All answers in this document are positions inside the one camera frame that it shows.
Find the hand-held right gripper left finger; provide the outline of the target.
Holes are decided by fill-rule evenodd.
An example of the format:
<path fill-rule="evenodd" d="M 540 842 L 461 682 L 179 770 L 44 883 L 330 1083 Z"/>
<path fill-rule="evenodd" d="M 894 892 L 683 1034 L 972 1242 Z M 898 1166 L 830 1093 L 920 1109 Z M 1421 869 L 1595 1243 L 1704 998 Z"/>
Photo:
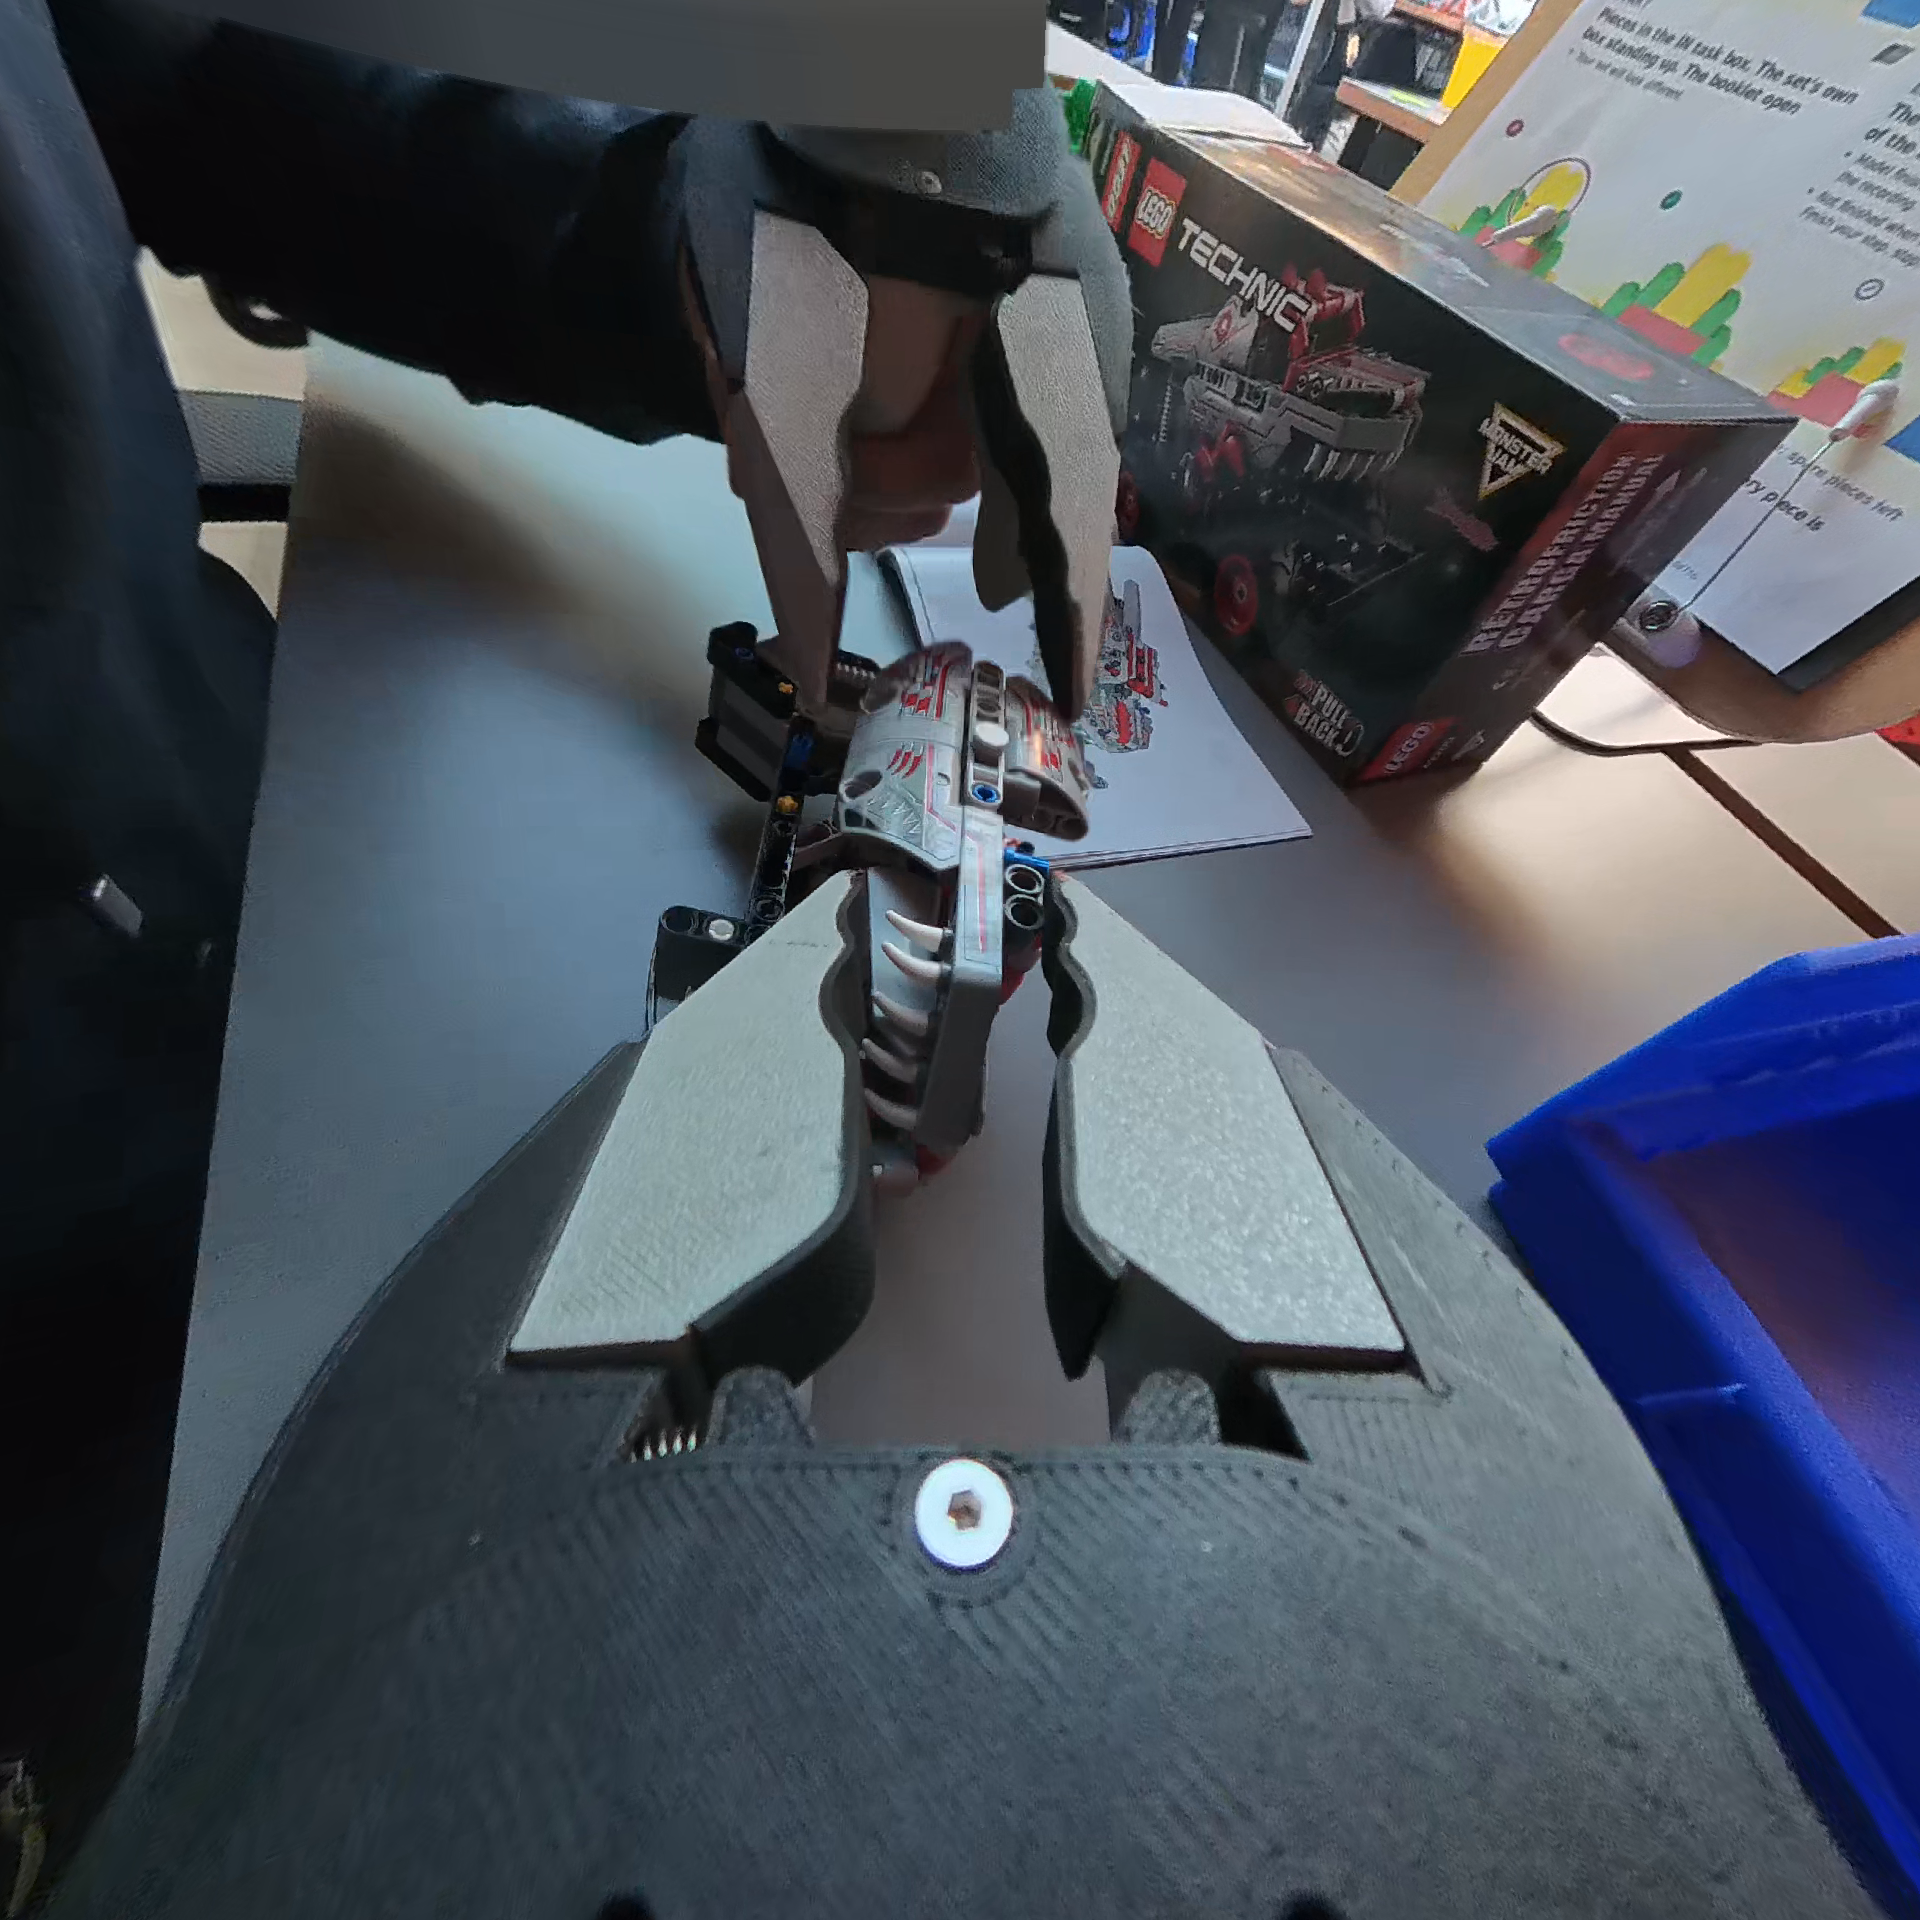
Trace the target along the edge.
<path fill-rule="evenodd" d="M 864 884 L 836 874 L 644 1042 L 509 1342 L 814 1379 L 872 1304 Z"/>

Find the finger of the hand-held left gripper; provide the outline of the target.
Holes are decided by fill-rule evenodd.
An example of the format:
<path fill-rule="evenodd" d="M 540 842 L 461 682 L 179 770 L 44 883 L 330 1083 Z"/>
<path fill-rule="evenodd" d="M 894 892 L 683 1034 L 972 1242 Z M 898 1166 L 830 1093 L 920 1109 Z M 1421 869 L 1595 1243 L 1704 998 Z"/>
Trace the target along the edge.
<path fill-rule="evenodd" d="M 727 445 L 774 616 L 774 656 L 803 709 L 830 705 L 844 632 L 847 418 L 869 321 L 869 283 L 823 234 L 756 213 Z"/>
<path fill-rule="evenodd" d="M 1024 280 L 991 309 L 968 365 L 981 500 L 975 597 L 1029 600 L 1046 693 L 1088 701 L 1111 603 L 1120 452 L 1080 282 Z"/>

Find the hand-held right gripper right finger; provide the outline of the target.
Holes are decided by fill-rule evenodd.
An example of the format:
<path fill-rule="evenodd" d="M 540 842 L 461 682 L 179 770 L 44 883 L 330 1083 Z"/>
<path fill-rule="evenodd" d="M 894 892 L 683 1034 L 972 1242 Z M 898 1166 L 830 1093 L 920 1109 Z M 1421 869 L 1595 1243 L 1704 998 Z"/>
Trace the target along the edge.
<path fill-rule="evenodd" d="M 1042 971 L 1063 1371 L 1399 1371 L 1402 1324 L 1264 1035 L 1079 881 L 1051 883 Z"/>

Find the grey and red lego model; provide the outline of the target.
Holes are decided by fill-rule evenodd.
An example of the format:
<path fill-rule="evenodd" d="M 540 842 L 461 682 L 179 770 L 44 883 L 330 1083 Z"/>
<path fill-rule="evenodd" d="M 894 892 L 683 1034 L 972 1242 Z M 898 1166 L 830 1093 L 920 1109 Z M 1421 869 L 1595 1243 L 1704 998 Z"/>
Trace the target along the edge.
<path fill-rule="evenodd" d="M 861 1085 L 872 1179 L 902 1194 L 981 1130 L 999 1009 L 1040 961 L 1042 836 L 1088 833 L 1088 769 L 1034 682 L 943 640 L 834 656 L 818 712 L 747 622 L 708 634 L 698 748 L 764 805 L 739 914 L 660 914 L 650 1011 L 682 1003 L 830 875 L 867 886 Z"/>

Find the person's left forearm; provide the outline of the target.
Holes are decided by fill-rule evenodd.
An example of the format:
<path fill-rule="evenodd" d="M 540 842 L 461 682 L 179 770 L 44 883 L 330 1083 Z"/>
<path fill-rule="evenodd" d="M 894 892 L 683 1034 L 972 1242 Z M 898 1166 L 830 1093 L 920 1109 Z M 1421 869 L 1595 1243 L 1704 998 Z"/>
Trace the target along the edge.
<path fill-rule="evenodd" d="M 688 118 L 371 64 L 204 74 L 112 157 L 134 237 L 336 344 L 628 444 L 718 441 Z"/>

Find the black lego set box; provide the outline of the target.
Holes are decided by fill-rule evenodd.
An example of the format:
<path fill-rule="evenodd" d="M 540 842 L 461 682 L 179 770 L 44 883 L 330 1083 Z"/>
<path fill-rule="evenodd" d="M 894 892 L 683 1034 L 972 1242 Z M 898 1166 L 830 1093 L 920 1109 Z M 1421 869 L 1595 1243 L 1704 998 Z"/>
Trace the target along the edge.
<path fill-rule="evenodd" d="M 1488 761 L 1784 438 L 1732 379 L 1290 146 L 1099 85 L 1115 521 L 1344 787 Z"/>

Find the lego instruction booklet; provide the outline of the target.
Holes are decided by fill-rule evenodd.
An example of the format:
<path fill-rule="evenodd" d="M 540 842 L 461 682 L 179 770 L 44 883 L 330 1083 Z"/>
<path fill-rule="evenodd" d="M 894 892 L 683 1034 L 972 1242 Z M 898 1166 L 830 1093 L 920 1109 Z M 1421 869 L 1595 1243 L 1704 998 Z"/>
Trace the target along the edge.
<path fill-rule="evenodd" d="M 919 640 L 959 640 L 1010 680 L 1042 683 L 1031 605 L 986 611 L 966 549 L 887 549 L 880 569 Z M 1036 851 L 1095 869 L 1308 836 L 1306 817 L 1214 696 L 1160 564 L 1136 544 L 1115 547 L 1111 597 L 1095 685 L 1075 725 L 1091 780 L 1088 835 L 1076 843 L 1036 835 Z"/>

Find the person's left hand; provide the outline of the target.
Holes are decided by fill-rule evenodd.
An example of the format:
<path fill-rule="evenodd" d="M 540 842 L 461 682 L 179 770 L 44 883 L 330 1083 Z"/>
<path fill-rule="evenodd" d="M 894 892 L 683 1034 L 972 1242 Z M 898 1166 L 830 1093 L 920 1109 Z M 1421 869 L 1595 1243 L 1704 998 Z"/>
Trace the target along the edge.
<path fill-rule="evenodd" d="M 966 379 L 987 309 L 908 280 L 871 280 L 869 297 L 847 409 L 847 554 L 934 538 L 979 490 Z"/>

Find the grey chair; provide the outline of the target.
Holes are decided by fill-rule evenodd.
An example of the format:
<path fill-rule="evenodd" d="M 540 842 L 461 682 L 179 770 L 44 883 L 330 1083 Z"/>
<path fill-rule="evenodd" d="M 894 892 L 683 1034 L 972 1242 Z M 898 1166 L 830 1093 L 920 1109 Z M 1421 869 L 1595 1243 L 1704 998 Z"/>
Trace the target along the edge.
<path fill-rule="evenodd" d="M 175 398 L 198 470 L 202 523 L 286 523 L 296 481 L 301 401 L 189 388 Z"/>

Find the blue plastic bin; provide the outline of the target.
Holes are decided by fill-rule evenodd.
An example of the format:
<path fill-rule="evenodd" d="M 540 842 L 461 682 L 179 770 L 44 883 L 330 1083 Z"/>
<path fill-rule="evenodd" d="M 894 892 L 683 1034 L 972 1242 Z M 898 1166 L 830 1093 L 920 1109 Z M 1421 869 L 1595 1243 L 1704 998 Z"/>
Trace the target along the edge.
<path fill-rule="evenodd" d="M 1764 968 L 1485 1152 L 1788 1757 L 1915 1915 L 1917 940 Z"/>

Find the person's dark clothed torso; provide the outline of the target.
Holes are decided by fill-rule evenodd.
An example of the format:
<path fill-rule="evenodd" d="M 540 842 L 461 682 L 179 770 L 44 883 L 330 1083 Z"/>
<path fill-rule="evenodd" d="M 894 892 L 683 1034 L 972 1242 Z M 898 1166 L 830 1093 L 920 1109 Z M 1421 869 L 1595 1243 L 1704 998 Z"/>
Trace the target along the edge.
<path fill-rule="evenodd" d="M 275 625 L 48 4 L 3 29 L 4 1914 L 136 1729 Z"/>

